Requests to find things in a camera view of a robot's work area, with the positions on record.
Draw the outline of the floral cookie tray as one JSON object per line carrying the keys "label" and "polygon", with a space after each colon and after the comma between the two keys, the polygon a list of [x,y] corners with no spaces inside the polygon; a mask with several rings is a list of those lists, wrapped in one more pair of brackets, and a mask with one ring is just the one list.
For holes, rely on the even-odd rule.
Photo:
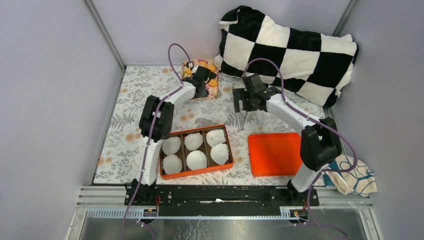
{"label": "floral cookie tray", "polygon": [[182,78],[195,86],[195,100],[213,100],[219,97],[219,70],[212,59],[194,59],[182,62]]}

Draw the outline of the metal tongs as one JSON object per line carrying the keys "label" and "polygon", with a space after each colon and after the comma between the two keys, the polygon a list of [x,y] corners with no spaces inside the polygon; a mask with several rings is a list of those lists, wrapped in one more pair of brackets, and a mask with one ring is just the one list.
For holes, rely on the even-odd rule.
{"label": "metal tongs", "polygon": [[246,126],[247,121],[248,121],[249,116],[250,116],[250,112],[248,112],[248,111],[237,112],[237,113],[235,113],[235,116],[236,116],[236,123],[237,123],[238,131],[242,132],[245,129],[245,126]]}

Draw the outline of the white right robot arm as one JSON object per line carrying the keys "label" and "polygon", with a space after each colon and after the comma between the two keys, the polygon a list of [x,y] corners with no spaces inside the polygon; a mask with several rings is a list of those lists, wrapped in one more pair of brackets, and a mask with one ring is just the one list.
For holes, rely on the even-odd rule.
{"label": "white right robot arm", "polygon": [[242,80],[244,87],[232,91],[236,113],[241,110],[270,113],[300,136],[299,155],[302,163],[287,183],[287,188],[278,195],[286,204],[303,205],[310,199],[308,191],[320,171],[342,153],[336,123],[331,117],[318,118],[308,114],[286,98],[282,90],[263,83],[257,73],[245,76]]}

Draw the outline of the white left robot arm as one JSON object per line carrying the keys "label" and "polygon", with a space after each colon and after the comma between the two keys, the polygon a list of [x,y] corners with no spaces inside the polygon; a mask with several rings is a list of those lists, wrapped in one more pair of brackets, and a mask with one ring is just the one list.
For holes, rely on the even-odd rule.
{"label": "white left robot arm", "polygon": [[144,104],[139,128],[142,135],[142,159],[128,190],[126,206],[134,202],[144,206],[155,200],[157,166],[165,139],[170,135],[175,107],[191,99],[206,97],[206,85],[217,73],[202,65],[196,65],[192,74],[180,80],[180,85],[163,96],[150,95]]}

